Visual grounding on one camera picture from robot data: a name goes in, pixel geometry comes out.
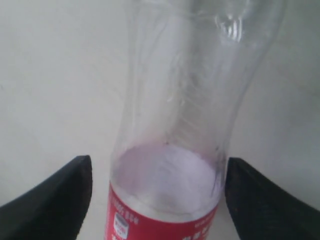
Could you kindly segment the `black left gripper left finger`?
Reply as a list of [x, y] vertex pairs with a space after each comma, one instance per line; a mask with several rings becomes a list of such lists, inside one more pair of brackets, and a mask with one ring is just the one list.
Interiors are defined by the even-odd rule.
[[0, 208], [2, 240], [75, 240], [92, 198], [92, 161], [77, 156]]

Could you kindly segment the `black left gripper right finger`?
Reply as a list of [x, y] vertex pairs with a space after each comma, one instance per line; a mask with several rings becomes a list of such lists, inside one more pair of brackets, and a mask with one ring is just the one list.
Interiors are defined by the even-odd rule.
[[230, 158], [226, 206], [241, 240], [318, 240], [320, 212], [241, 158]]

